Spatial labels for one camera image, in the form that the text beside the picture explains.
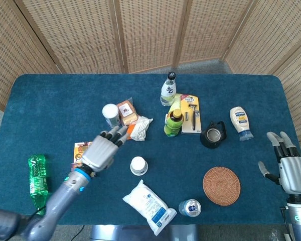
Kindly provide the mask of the white wet wipes packet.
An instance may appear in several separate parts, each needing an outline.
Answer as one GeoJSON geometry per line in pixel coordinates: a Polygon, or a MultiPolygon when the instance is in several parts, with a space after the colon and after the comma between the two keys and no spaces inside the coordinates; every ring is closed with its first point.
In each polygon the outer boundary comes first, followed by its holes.
{"type": "Polygon", "coordinates": [[[177,212],[169,208],[141,179],[137,186],[122,198],[148,222],[155,236],[174,219],[177,212]]]}

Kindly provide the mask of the wrapped cake slice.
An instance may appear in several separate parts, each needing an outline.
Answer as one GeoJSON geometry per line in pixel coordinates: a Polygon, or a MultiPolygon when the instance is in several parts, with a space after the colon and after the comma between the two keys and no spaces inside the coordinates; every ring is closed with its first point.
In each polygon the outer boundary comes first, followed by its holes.
{"type": "Polygon", "coordinates": [[[138,120],[138,114],[133,106],[132,97],[116,105],[123,125],[128,126],[138,120]]]}

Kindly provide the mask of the orange and white snack packet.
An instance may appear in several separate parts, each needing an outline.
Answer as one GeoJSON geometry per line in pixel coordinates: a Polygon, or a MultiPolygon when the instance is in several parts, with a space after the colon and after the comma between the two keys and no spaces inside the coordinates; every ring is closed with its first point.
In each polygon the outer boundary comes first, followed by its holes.
{"type": "Polygon", "coordinates": [[[130,124],[127,130],[127,139],[134,141],[144,141],[146,138],[146,131],[150,123],[153,121],[152,118],[139,116],[138,120],[134,124],[130,124]]]}

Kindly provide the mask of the white cylindrical snack canister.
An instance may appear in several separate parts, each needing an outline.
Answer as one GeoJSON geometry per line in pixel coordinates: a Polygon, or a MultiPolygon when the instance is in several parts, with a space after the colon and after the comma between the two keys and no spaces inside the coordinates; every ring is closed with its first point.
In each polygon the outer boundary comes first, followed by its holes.
{"type": "Polygon", "coordinates": [[[102,109],[102,114],[110,127],[121,125],[119,110],[115,104],[106,104],[102,109]]]}

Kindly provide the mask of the bamboo folding screen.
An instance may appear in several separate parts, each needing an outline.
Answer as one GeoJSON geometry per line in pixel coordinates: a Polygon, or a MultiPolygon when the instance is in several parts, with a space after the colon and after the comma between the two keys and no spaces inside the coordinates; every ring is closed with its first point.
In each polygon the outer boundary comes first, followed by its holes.
{"type": "Polygon", "coordinates": [[[0,110],[25,73],[137,73],[211,59],[277,76],[301,146],[301,0],[0,0],[0,110]]]}

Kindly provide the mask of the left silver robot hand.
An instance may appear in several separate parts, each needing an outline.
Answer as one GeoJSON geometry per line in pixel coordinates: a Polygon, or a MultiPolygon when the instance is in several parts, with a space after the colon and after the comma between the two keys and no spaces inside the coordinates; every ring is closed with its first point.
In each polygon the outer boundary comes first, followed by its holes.
{"type": "Polygon", "coordinates": [[[111,130],[101,131],[82,155],[82,167],[98,173],[108,168],[118,149],[127,140],[128,126],[115,126],[111,130]]]}

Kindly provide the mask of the blue felt table cloth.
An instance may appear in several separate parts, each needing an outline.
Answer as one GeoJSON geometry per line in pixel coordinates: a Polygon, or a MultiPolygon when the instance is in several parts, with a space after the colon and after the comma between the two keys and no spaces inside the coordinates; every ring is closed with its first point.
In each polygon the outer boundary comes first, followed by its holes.
{"type": "Polygon", "coordinates": [[[282,223],[280,208],[287,195],[258,168],[262,161],[278,174],[268,132],[297,136],[281,81],[271,75],[177,75],[177,91],[199,99],[203,128],[223,121],[227,137],[215,149],[201,144],[198,134],[164,133],[168,108],[160,102],[164,74],[27,74],[16,79],[0,128],[0,208],[23,214],[35,211],[30,198],[28,159],[44,154],[49,190],[54,192],[71,170],[74,144],[92,141],[108,129],[102,108],[132,97],[138,114],[152,118],[144,141],[127,141],[113,164],[86,186],[61,219],[62,224],[141,225],[146,220],[122,198],[142,179],[170,208],[196,199],[195,218],[176,215],[173,224],[282,223]],[[254,138],[240,141],[230,109],[242,107],[254,138]],[[143,157],[148,170],[134,175],[130,163],[143,157]],[[229,206],[210,201],[203,190],[205,173],[217,166],[231,169],[241,192],[229,206]]]}

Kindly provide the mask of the clear bottle with white label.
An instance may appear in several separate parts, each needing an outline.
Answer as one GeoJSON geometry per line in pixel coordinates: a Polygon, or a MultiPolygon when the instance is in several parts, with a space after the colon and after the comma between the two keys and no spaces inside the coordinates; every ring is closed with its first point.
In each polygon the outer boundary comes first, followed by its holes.
{"type": "Polygon", "coordinates": [[[176,74],[171,71],[161,88],[160,101],[163,106],[171,106],[176,95],[176,74]]]}

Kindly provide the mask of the white mayonnaise squeeze bottle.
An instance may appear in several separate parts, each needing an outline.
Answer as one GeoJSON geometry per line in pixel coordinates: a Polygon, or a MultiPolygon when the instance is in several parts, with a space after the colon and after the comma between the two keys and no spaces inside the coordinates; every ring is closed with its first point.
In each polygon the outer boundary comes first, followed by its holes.
{"type": "Polygon", "coordinates": [[[230,109],[230,119],[239,134],[240,141],[254,138],[250,131],[248,116],[242,107],[237,106],[230,109]]]}

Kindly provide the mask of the white paper cup blue flower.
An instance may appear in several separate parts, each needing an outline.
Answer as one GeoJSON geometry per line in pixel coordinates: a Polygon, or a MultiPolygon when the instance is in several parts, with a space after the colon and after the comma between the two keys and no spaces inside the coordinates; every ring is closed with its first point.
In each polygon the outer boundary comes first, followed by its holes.
{"type": "Polygon", "coordinates": [[[134,175],[143,175],[148,170],[148,163],[143,157],[136,156],[130,163],[130,169],[134,175]]]}

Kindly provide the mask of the green plastic soda bottle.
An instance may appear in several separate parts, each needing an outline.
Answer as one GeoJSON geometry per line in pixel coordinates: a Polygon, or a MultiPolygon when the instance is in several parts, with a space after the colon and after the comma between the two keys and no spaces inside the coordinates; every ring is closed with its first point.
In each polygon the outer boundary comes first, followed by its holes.
{"type": "Polygon", "coordinates": [[[49,196],[46,162],[46,157],[43,154],[34,154],[28,159],[30,197],[38,215],[45,214],[45,205],[49,196]]]}

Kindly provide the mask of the razor in yellow blister pack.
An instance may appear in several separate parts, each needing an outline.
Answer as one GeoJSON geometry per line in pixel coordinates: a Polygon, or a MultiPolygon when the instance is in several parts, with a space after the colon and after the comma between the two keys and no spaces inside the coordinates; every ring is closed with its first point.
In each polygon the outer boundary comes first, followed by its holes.
{"type": "Polygon", "coordinates": [[[200,134],[202,128],[199,99],[193,95],[181,95],[180,106],[184,116],[182,133],[200,134]]]}

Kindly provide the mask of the round woven rattan coaster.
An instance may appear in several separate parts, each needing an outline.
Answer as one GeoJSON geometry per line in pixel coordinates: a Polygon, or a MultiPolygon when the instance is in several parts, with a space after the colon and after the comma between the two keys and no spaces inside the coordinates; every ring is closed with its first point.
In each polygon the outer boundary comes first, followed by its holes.
{"type": "Polygon", "coordinates": [[[229,168],[217,166],[209,169],[203,177],[203,190],[207,198],[220,206],[235,203],[241,192],[237,175],[229,168]]]}

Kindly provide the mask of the orange and blue carton box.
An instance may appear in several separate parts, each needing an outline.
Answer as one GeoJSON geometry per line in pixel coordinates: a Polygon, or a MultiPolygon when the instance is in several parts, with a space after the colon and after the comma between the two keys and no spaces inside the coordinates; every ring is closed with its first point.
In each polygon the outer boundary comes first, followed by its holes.
{"type": "Polygon", "coordinates": [[[92,142],[79,142],[74,144],[73,163],[71,164],[72,170],[82,165],[82,156],[91,144],[92,142]]]}

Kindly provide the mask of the light blue drink can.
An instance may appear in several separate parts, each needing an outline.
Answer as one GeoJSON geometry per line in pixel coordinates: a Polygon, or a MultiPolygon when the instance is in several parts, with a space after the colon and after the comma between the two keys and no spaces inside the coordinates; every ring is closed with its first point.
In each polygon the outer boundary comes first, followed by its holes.
{"type": "Polygon", "coordinates": [[[195,199],[184,200],[179,204],[179,213],[188,217],[196,217],[201,213],[201,205],[195,199]]]}

